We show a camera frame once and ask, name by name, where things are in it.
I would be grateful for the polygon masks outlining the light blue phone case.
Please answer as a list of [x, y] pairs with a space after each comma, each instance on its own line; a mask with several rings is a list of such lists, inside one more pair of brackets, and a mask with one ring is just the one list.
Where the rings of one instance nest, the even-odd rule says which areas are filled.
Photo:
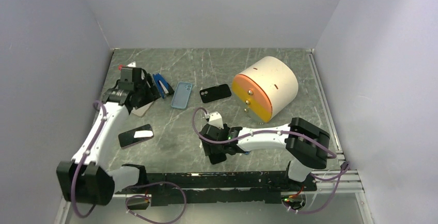
[[175, 109], [186, 109], [193, 85], [187, 82], [179, 82], [176, 86], [171, 107]]

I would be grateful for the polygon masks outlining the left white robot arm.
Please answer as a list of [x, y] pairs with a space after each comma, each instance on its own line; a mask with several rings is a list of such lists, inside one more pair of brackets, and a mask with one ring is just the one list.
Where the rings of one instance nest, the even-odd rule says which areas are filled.
[[98, 116], [86, 140], [70, 161], [61, 161], [56, 175], [63, 197], [72, 203], [107, 205], [113, 194], [125, 188], [142, 193], [148, 186], [146, 168], [123, 164], [104, 167], [111, 143], [132, 109], [159, 97], [152, 76], [138, 67], [122, 67], [120, 78], [96, 101]]

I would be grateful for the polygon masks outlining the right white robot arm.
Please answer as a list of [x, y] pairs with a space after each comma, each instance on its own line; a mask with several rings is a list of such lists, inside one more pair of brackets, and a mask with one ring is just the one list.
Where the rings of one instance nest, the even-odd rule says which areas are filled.
[[299, 189], [314, 169], [324, 169], [328, 159], [336, 158], [336, 153], [329, 149], [329, 133], [302, 118], [267, 129], [226, 124], [217, 127], [208, 122], [196, 134], [212, 164], [225, 161], [228, 154], [269, 149], [288, 151], [292, 160], [287, 166], [284, 184], [289, 190]]

